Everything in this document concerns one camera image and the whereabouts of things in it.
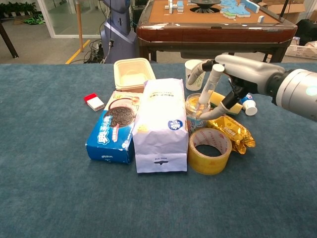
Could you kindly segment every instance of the white bottle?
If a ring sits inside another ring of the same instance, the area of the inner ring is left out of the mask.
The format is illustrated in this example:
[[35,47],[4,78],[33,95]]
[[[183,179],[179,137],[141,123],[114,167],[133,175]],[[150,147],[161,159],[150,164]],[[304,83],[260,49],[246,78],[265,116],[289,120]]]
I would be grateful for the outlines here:
[[256,102],[253,100],[250,93],[242,98],[240,102],[242,104],[242,109],[245,111],[246,115],[253,116],[258,112],[258,109],[256,108]]

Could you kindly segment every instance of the white paper bag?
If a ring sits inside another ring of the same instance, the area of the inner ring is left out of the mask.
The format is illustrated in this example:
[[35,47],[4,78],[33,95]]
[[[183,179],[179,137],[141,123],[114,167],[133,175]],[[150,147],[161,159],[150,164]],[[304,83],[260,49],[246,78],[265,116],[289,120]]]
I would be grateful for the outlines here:
[[183,80],[147,82],[132,131],[138,173],[187,171]]

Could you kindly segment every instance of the wooden pole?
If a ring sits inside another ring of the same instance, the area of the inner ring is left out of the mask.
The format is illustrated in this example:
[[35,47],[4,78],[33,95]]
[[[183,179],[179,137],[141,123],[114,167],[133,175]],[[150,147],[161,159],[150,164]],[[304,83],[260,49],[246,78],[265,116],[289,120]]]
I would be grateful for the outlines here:
[[80,12],[80,4],[78,1],[76,1],[76,15],[77,15],[77,26],[78,26],[78,35],[79,35],[79,41],[80,41],[80,51],[84,51],[83,47],[83,30],[81,27],[81,12]]

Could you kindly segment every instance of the paper cup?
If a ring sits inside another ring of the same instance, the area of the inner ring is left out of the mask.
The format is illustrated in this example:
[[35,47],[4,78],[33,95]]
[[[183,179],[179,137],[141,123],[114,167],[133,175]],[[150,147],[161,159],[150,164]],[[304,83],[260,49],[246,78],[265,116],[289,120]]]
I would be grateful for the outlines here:
[[199,63],[201,63],[202,61],[199,59],[191,59],[185,62],[185,79],[186,79],[186,88],[188,90],[191,91],[198,91],[202,88],[202,84],[203,84],[203,80],[204,80],[204,76],[205,76],[205,72],[203,72],[195,81],[195,83],[193,83],[192,85],[188,84],[188,78],[190,77],[193,68],[198,65]]

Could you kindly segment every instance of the blue logo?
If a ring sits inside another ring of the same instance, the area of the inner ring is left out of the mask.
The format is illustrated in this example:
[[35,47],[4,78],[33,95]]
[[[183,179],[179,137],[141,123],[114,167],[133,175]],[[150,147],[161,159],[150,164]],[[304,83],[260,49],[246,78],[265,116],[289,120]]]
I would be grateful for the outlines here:
[[168,122],[168,127],[171,129],[171,130],[178,130],[179,128],[181,128],[183,126],[183,123],[182,121],[180,120],[170,120]]
[[106,116],[103,119],[103,123],[101,124],[99,128],[99,133],[97,136],[99,144],[107,145],[109,143],[108,133],[109,133],[109,126],[110,126],[111,119],[112,119],[112,116]]

